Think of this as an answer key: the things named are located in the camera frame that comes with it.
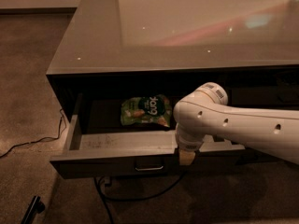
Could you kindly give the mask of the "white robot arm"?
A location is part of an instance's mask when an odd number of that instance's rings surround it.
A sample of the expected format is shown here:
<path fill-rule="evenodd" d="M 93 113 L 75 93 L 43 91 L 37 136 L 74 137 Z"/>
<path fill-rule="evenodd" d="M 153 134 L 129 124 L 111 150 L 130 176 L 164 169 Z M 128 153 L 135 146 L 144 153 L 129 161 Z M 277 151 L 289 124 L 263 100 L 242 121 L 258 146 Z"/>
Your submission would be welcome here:
<path fill-rule="evenodd" d="M 226 91 L 208 82 L 174 106 L 176 141 L 195 151 L 204 137 L 217 135 L 268 155 L 299 164 L 299 112 L 228 105 Z"/>

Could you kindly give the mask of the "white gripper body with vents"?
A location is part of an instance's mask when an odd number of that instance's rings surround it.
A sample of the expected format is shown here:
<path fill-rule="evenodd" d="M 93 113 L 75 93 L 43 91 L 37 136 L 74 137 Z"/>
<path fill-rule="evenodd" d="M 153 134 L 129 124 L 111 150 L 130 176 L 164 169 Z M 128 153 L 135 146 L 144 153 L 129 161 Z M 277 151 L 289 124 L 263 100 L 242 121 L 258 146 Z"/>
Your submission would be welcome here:
<path fill-rule="evenodd" d="M 175 137 L 179 149 L 197 151 L 203 145 L 205 136 L 201 133 L 191 134 L 180 125 L 177 125 Z"/>

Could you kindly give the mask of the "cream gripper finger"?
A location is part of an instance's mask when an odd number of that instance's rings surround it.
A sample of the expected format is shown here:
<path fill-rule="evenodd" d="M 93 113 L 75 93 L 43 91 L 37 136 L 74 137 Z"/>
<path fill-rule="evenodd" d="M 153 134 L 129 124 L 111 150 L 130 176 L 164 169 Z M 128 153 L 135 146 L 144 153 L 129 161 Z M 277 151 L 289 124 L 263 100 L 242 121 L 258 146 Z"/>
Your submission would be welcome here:
<path fill-rule="evenodd" d="M 187 151 L 184 149 L 178 150 L 179 164 L 183 166 L 189 166 L 193 163 L 195 159 L 194 151 Z"/>

